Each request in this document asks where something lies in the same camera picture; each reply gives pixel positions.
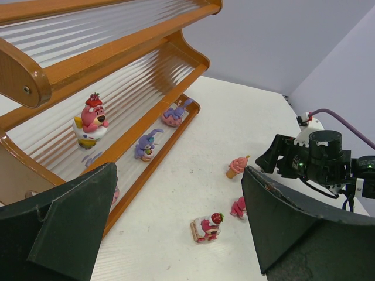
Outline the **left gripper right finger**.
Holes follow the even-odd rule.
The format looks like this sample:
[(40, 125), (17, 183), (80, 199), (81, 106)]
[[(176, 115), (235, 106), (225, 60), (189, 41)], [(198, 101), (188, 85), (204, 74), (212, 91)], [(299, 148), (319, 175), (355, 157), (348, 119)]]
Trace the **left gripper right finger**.
[(374, 218), (295, 191), (248, 166), (241, 179), (268, 280), (374, 280)]

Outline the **pink bear cupcake toy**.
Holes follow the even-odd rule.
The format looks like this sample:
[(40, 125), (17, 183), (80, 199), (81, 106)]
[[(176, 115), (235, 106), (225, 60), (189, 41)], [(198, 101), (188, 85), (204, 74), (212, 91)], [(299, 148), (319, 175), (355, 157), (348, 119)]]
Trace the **pink bear cupcake toy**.
[(107, 133), (109, 123), (99, 93), (89, 96), (80, 116), (73, 118), (72, 128), (78, 146), (85, 150), (95, 147)]

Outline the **purple bunny sitting donut toy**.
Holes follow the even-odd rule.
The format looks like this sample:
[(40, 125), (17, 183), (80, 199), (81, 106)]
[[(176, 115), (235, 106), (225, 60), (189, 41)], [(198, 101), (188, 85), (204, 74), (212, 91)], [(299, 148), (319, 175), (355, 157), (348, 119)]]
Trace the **purple bunny sitting donut toy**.
[(120, 195), (120, 189), (119, 189), (119, 187), (117, 186), (117, 187), (115, 188), (115, 192), (114, 192), (114, 195), (113, 195), (113, 198), (112, 198), (112, 203), (111, 203), (111, 205), (114, 205), (114, 204), (117, 202), (119, 195)]

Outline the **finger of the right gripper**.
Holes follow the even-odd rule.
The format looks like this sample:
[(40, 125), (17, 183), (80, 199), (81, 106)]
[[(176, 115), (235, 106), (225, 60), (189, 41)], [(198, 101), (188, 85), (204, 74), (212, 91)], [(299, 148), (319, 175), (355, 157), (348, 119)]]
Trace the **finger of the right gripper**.
[(278, 158), (284, 155), (284, 136), (276, 135), (270, 147), (256, 160), (264, 173), (272, 174), (276, 167)]

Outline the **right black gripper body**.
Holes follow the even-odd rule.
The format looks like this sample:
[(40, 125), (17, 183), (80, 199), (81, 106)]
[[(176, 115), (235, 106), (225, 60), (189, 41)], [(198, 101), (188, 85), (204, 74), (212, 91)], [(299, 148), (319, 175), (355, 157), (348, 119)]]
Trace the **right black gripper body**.
[(276, 168), (284, 178), (303, 178), (321, 186), (335, 186), (345, 184), (346, 163), (342, 134), (321, 130), (310, 133), (308, 146), (289, 145)]

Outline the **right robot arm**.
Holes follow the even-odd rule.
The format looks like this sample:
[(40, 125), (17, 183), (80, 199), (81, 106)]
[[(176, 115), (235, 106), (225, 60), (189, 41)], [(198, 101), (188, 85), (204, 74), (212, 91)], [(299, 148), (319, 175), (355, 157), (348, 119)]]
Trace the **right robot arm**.
[(374, 199), (374, 156), (352, 158), (342, 149), (342, 134), (318, 130), (307, 134), (307, 143), (277, 134), (255, 163), (262, 172), (276, 171), (281, 177), (300, 179), (310, 189), (332, 199), (346, 196), (342, 205), (354, 211), (354, 199)]

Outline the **pink ice cream toy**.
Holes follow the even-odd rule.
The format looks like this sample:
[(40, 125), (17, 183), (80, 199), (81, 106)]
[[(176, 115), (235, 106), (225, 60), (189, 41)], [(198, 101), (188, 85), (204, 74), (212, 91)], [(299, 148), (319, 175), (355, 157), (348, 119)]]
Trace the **pink ice cream toy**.
[(250, 155), (247, 155), (245, 157), (238, 157), (231, 161), (229, 164), (229, 168), (226, 172), (226, 176), (229, 179), (233, 179), (238, 174), (243, 173), (244, 169), (248, 165), (248, 160), (250, 158)]

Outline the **small purple bunny toy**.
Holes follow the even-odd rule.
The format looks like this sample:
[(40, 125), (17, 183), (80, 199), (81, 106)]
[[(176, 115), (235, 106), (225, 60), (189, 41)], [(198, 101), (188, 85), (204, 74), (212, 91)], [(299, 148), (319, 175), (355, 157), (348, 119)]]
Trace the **small purple bunny toy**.
[(140, 159), (144, 162), (149, 162), (154, 157), (154, 136), (157, 133), (164, 133), (163, 129), (153, 129), (150, 133), (142, 135), (138, 139), (138, 143), (135, 146), (135, 155), (134, 158)]

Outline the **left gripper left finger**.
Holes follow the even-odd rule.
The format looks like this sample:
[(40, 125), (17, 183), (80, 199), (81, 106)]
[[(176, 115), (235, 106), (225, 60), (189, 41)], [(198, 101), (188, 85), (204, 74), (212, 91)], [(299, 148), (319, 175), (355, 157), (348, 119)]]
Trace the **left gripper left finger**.
[(90, 280), (117, 180), (105, 163), (1, 207), (1, 280)]

